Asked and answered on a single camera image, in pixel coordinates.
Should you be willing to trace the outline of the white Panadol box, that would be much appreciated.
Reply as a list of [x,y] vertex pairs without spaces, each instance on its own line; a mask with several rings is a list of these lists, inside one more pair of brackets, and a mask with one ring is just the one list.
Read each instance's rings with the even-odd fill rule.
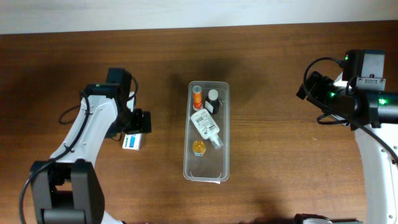
[[139,151],[141,147],[142,134],[125,134],[122,144],[123,149]]

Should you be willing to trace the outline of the small jar gold lid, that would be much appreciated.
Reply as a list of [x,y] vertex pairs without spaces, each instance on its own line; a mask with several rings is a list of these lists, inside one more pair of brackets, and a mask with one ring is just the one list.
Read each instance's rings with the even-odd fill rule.
[[195,141],[192,145],[192,151],[195,156],[203,156],[206,152],[206,146],[203,141]]

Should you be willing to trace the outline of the orange tablet tube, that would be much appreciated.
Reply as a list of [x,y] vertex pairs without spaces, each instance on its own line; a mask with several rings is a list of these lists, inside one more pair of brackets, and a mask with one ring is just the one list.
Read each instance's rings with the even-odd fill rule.
[[192,88],[192,92],[193,92],[193,109],[195,111],[201,110],[203,108],[201,86],[195,85]]

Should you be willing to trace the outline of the white squeeze bottle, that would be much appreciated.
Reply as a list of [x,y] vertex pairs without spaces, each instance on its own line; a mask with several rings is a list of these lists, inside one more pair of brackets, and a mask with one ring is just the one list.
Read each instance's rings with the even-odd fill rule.
[[190,117],[200,136],[204,140],[210,140],[213,147],[219,150],[223,147],[223,142],[219,137],[220,127],[216,124],[211,114],[206,109],[198,110]]

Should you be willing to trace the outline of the dark bottle white cap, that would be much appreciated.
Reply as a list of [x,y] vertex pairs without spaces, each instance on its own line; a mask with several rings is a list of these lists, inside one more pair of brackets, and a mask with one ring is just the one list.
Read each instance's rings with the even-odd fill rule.
[[211,114],[217,114],[220,108],[220,101],[218,99],[218,91],[212,89],[208,92],[208,96],[205,99],[205,108]]

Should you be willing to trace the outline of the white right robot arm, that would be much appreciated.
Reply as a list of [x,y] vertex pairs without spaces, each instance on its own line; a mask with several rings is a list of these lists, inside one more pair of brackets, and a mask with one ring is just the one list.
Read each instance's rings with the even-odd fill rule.
[[397,223],[397,93],[352,88],[318,72],[307,76],[297,96],[354,132],[363,163],[368,223]]

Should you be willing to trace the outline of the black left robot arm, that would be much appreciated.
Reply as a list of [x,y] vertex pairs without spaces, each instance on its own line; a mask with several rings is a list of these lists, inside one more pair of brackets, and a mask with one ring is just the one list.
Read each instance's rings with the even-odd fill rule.
[[77,117],[49,160],[35,161],[32,189],[37,223],[118,223],[105,209],[95,163],[106,138],[151,132],[150,114],[136,109],[136,91],[117,83],[90,84]]

